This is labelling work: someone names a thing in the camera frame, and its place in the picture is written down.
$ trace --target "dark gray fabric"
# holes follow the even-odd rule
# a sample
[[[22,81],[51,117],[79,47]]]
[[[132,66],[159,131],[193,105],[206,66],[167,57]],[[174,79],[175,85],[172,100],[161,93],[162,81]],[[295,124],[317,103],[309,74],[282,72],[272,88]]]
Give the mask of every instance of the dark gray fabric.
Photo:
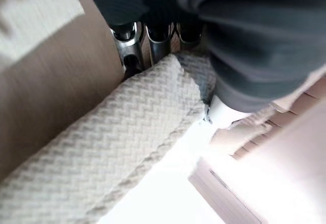
[[[239,111],[294,91],[326,59],[326,0],[94,1],[114,24],[204,21],[215,91]]]

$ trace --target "light wood surface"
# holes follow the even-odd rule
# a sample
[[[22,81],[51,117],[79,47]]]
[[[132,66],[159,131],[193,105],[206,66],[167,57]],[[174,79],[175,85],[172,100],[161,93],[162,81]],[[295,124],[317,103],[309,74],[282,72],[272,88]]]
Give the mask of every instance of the light wood surface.
[[[104,19],[92,0],[79,1],[85,15],[0,74],[0,180],[93,109],[123,78]],[[5,28],[1,17],[0,28]]]

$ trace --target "white surface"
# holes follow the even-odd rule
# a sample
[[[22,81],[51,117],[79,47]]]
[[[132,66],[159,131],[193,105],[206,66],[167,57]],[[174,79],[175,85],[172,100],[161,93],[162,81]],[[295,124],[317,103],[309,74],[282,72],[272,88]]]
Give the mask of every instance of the white surface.
[[[222,224],[187,177],[209,142],[211,128],[196,122],[163,160],[98,224]]]
[[[19,61],[84,9],[78,0],[5,0],[0,19],[0,71]]]
[[[322,101],[240,162],[212,151],[204,158],[269,223],[326,223],[325,117]]]

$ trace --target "white woven fabric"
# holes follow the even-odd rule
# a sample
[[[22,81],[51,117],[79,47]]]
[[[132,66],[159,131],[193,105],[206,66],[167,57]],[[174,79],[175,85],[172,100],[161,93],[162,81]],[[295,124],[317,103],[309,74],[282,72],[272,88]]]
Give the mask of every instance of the white woven fabric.
[[[106,214],[203,111],[200,90],[214,84],[208,60],[185,63],[188,72],[171,55],[127,80],[16,169],[0,185],[0,222],[95,223]]]

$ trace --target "dark sleeve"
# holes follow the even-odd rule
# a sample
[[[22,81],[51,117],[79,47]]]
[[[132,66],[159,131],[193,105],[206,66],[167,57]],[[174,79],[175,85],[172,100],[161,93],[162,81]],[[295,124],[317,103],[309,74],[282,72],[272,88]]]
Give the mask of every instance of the dark sleeve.
[[[326,0],[179,0],[207,23],[207,47],[228,106],[259,110],[326,60]]]

